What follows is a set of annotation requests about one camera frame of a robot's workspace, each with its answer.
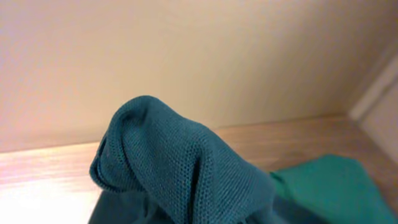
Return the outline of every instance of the floor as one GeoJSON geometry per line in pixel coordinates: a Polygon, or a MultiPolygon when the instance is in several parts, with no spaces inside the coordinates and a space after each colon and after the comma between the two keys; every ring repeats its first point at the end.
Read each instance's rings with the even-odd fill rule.
{"type": "MultiPolygon", "coordinates": [[[[343,116],[255,124],[215,131],[247,161],[265,170],[323,154],[363,163],[398,212],[398,165],[343,116]]],[[[87,223],[100,189],[88,168],[98,143],[0,154],[3,223],[87,223]]]]}

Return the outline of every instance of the garment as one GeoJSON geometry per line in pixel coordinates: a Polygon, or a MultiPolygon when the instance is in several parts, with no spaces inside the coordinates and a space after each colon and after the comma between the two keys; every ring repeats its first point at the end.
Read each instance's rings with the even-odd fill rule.
{"type": "Polygon", "coordinates": [[[395,223],[351,161],[326,156],[270,176],[202,124],[141,96],[115,113],[90,167],[104,189],[90,224],[395,223]]]}

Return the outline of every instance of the knitted fabric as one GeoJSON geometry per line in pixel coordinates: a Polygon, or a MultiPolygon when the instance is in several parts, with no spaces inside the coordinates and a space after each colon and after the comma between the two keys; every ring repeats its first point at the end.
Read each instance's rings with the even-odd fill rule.
{"type": "Polygon", "coordinates": [[[269,176],[202,124],[141,96],[113,116],[90,167],[129,194],[134,223],[275,223],[269,176]]]}

